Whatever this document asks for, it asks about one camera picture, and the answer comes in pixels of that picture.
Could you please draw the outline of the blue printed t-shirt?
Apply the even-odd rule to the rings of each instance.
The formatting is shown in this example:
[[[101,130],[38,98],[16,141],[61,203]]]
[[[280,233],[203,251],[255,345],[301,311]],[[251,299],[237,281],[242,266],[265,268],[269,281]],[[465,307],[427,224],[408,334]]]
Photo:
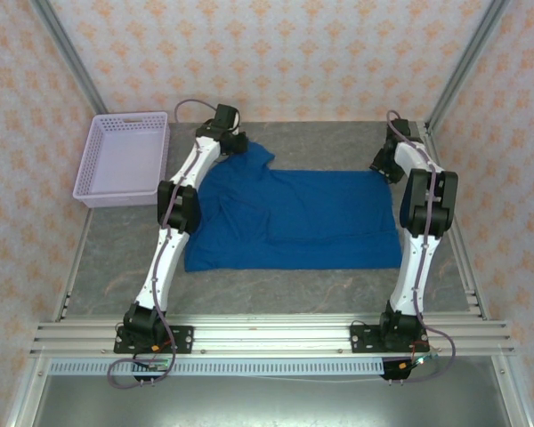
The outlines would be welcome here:
[[[207,173],[188,272],[400,267],[392,194],[379,173],[280,170],[274,158],[252,142]]]

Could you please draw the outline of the lavender plastic basket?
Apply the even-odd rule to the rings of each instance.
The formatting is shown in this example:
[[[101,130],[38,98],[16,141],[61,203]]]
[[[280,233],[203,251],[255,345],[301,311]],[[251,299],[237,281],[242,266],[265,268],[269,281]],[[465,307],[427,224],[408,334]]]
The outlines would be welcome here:
[[[89,208],[155,205],[169,143],[164,111],[95,116],[73,198]]]

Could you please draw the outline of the small circuit board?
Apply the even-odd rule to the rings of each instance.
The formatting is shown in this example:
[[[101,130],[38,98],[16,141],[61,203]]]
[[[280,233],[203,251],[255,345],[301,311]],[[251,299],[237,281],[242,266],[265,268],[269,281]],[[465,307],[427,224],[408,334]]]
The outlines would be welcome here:
[[[165,372],[170,365],[170,358],[133,358],[134,364],[142,372]]]
[[[412,369],[423,365],[426,361],[431,359],[436,359],[438,355],[436,353],[428,353],[422,356],[419,356],[415,359],[403,359],[397,364],[397,368],[402,371],[411,371]]]

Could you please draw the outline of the grey metal lower panel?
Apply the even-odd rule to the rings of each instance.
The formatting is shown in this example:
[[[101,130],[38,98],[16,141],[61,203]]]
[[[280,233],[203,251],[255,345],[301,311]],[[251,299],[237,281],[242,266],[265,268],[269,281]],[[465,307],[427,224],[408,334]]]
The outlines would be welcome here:
[[[510,427],[490,375],[395,384],[252,377],[169,378],[116,390],[100,377],[49,378],[34,427]]]

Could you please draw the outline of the aluminium frame post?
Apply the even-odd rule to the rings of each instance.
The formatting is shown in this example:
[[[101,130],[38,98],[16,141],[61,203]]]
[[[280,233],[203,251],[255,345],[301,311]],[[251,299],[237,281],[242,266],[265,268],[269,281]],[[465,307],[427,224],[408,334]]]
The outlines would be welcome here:
[[[476,61],[480,58],[486,43],[490,40],[510,2],[511,0],[490,0],[486,12],[473,32],[431,115],[425,121],[425,128],[429,133],[433,133],[440,128],[441,121],[456,100],[462,85],[465,83]]]
[[[53,39],[58,52],[65,60],[77,85],[96,114],[108,114],[109,110],[85,64],[64,28],[51,0],[29,0],[34,11]]]

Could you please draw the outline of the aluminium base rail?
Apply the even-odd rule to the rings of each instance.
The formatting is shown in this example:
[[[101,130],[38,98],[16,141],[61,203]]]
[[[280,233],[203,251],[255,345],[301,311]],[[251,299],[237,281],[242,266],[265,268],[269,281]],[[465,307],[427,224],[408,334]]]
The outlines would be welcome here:
[[[307,358],[352,356],[351,326],[375,325],[376,313],[173,315],[173,325],[193,326],[195,357]],[[38,325],[30,355],[49,357],[113,356],[117,318],[73,317]],[[454,343],[459,356],[513,355],[518,345],[503,320],[487,320],[476,312],[439,313],[425,318],[432,328],[448,334],[430,334],[441,355]]]

